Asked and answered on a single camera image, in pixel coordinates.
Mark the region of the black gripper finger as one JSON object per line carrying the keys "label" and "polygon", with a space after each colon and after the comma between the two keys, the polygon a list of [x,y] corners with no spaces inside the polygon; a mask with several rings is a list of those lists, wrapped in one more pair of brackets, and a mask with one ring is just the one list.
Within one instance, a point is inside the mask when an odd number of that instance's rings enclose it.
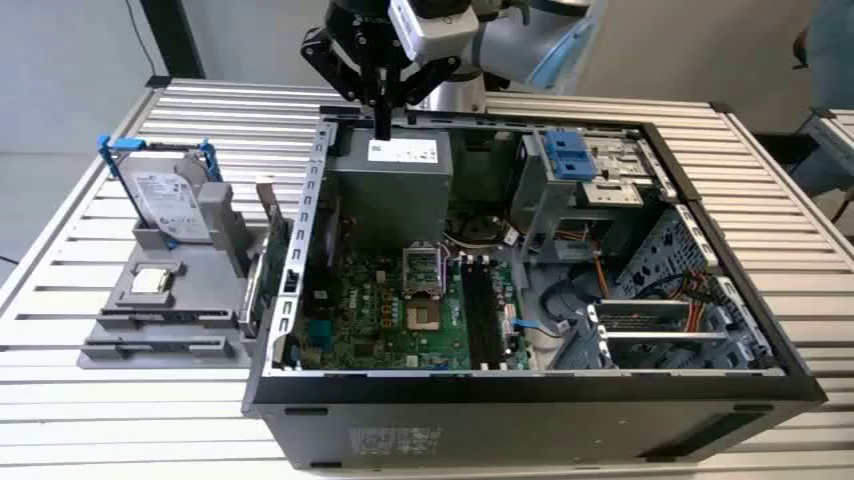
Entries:
{"label": "black gripper finger", "polygon": [[380,99],[376,70],[365,63],[356,71],[333,50],[333,41],[324,28],[305,32],[300,54],[321,78],[347,101],[359,101],[372,110],[373,138],[384,139],[384,103]]}
{"label": "black gripper finger", "polygon": [[383,139],[391,139],[392,110],[404,105],[417,104],[439,84],[445,81],[460,66],[457,56],[428,61],[411,75],[400,79],[400,74],[411,61],[396,56],[385,70],[383,90]]}

